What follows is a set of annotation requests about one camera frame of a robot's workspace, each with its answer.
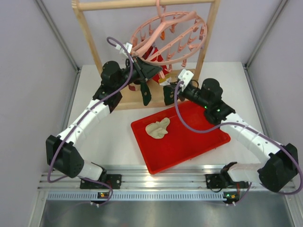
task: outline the wooden rack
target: wooden rack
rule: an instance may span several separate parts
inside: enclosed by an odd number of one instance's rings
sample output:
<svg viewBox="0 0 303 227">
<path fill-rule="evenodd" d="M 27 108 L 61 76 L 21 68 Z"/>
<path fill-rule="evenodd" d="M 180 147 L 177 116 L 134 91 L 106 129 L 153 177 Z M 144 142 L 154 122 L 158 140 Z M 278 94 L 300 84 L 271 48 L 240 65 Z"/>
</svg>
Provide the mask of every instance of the wooden rack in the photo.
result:
<svg viewBox="0 0 303 227">
<path fill-rule="evenodd" d="M 197 65 L 194 70 L 195 79 L 199 79 L 201 69 L 203 66 L 204 58 L 208 48 L 208 44 L 211 38 L 213 31 L 214 22 L 216 19 L 217 11 L 220 5 L 220 0 L 160 0 L 161 6 L 169 5 L 181 5 L 181 4 L 195 4 L 195 3 L 211 3 L 207 17 L 207 36 L 204 44 L 204 48 L 200 50 L 199 57 L 197 60 Z M 89 45 L 91 54 L 93 56 L 94 62 L 98 69 L 99 74 L 102 72 L 102 63 L 99 57 L 98 51 L 96 49 L 93 37 L 91 35 L 89 25 L 84 16 L 84 11 L 94 11 L 94 10 L 105 10 L 105 9 L 125 9 L 125 8 L 139 8 L 139 7 L 148 7 L 156 6 L 156 0 L 112 0 L 112 1 L 103 1 L 103 2 L 79 2 L 79 0 L 71 1 L 72 8 L 78 19 L 80 27 L 84 33 L 86 41 Z M 172 74 L 177 74 L 177 70 L 173 70 Z M 136 109 L 136 108 L 145 108 L 145 107 L 161 107 L 165 106 L 163 89 L 156 82 L 151 80 L 149 82 L 149 88 L 151 91 L 151 102 L 148 106 L 144 106 L 142 102 L 141 92 L 133 92 L 129 89 L 123 89 L 122 100 L 118 105 L 117 109 Z"/>
</svg>

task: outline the red tray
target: red tray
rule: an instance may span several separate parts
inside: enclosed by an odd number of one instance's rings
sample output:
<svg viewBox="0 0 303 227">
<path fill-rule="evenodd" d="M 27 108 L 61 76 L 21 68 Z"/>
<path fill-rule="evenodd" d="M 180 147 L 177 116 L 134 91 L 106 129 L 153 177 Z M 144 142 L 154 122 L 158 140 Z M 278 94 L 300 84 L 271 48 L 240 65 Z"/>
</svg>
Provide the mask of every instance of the red tray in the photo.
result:
<svg viewBox="0 0 303 227">
<path fill-rule="evenodd" d="M 179 110 L 185 122 L 194 129 L 206 130 L 211 125 L 204 117 L 204 108 L 186 101 L 179 104 Z M 149 136 L 145 127 L 168 117 L 168 134 L 162 139 Z M 231 140 L 220 129 L 199 134 L 187 129 L 179 120 L 175 107 L 137 120 L 131 124 L 139 148 L 150 174 L 156 174 L 188 159 L 217 148 Z"/>
</svg>

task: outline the beige cloth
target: beige cloth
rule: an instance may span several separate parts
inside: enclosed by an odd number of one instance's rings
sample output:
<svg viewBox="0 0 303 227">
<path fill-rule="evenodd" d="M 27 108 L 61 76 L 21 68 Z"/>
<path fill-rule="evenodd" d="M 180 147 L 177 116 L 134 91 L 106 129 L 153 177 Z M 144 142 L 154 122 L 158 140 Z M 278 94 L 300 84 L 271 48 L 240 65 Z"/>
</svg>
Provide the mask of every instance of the beige cloth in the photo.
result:
<svg viewBox="0 0 303 227">
<path fill-rule="evenodd" d="M 147 132 L 148 135 L 150 135 L 155 139 L 162 139 L 165 136 L 165 134 L 168 133 L 168 131 L 166 131 L 166 128 L 169 125 L 169 123 L 170 120 L 169 118 L 166 117 L 160 122 L 151 123 L 147 125 L 145 127 L 145 131 Z"/>
</svg>

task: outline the black mounting bracket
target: black mounting bracket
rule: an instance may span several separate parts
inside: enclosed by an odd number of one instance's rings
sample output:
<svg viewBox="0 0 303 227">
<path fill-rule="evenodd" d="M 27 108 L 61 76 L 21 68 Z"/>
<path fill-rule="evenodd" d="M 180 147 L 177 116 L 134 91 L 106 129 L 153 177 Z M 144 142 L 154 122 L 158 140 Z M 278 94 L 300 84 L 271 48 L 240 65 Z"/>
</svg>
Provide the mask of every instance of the black mounting bracket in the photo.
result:
<svg viewBox="0 0 303 227">
<path fill-rule="evenodd" d="M 227 181 L 223 174 L 206 174 L 206 186 L 208 189 L 212 190 L 213 192 L 219 192 L 222 189 L 229 188 L 229 189 L 236 189 L 237 184 L 242 188 L 248 188 L 249 183 L 245 181 L 240 182 L 231 182 Z"/>
<path fill-rule="evenodd" d="M 283 147 L 298 162 L 297 148 L 291 143 Z M 278 192 L 298 174 L 298 170 L 282 150 L 269 156 L 270 159 L 264 167 L 258 170 L 259 179 L 267 189 Z"/>
<path fill-rule="evenodd" d="M 106 179 L 102 181 L 108 184 L 112 189 L 120 189 L 122 182 L 122 175 L 107 174 Z M 80 189 L 108 189 L 108 188 L 98 183 L 93 183 L 90 181 L 86 181 L 85 179 L 82 179 L 80 183 Z"/>
<path fill-rule="evenodd" d="M 60 136 L 50 135 L 46 140 L 46 158 L 47 164 L 50 165 L 56 150 L 62 143 Z M 74 178 L 78 176 L 84 166 L 84 160 L 73 146 L 72 142 L 64 143 L 58 154 L 53 167 L 61 173 Z"/>
</svg>

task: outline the white floor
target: white floor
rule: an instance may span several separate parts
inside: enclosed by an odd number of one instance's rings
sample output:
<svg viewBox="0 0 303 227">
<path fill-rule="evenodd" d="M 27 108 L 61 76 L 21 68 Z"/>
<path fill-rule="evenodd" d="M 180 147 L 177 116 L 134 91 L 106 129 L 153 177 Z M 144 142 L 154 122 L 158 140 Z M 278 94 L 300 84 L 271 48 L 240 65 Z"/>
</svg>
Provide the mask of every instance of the white floor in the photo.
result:
<svg viewBox="0 0 303 227">
<path fill-rule="evenodd" d="M 194 67 L 195 64 L 187 64 L 187 68 Z M 234 108 L 246 122 L 261 131 L 257 111 L 240 62 L 204 63 L 199 82 L 202 83 L 205 78 L 217 79 L 223 88 L 223 101 Z M 86 108 L 99 85 L 100 76 L 96 66 L 84 65 L 70 123 Z M 80 149 L 81 155 L 84 159 L 99 165 L 145 165 L 130 125 L 133 121 L 163 109 L 165 108 L 113 111 L 93 129 Z M 228 164 L 232 161 L 258 163 L 252 153 L 232 139 L 229 143 L 180 165 Z"/>
</svg>

